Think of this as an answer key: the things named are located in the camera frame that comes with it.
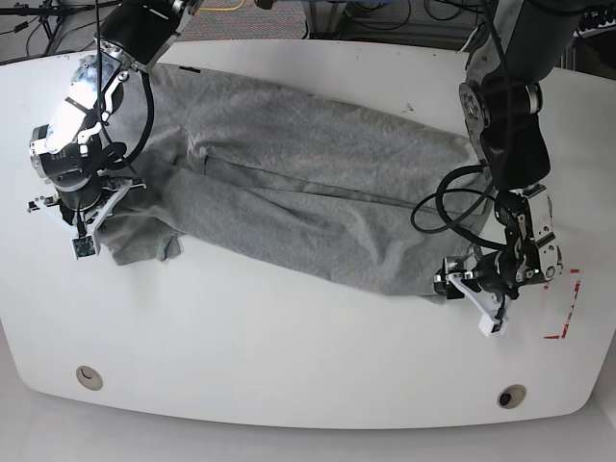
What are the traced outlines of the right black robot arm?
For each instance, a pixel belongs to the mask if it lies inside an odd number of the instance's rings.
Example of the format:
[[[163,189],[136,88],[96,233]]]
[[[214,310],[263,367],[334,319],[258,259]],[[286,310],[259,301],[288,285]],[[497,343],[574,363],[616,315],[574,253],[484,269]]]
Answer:
[[[144,185],[138,174],[119,171],[132,166],[153,128],[149,72],[201,6],[199,1],[120,2],[96,22],[95,53],[79,62],[50,123],[33,132],[32,166],[55,193],[36,197],[28,209],[44,211],[67,231],[77,259],[99,253],[99,227],[129,191]],[[141,76],[146,115],[141,136],[129,149],[112,141],[106,127],[132,73]]]

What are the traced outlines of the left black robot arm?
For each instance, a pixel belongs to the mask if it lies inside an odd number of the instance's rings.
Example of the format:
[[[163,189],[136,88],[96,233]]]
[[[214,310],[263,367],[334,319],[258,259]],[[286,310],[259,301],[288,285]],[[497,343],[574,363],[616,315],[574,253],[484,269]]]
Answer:
[[[582,17],[601,1],[484,1],[485,32],[470,52],[459,87],[478,164],[440,182],[433,201],[442,226],[473,246],[475,265],[447,257],[433,278],[448,300],[470,300],[479,328],[499,335],[526,285],[546,284],[562,269],[552,202],[542,180],[551,171],[541,133],[541,81],[555,67]]]

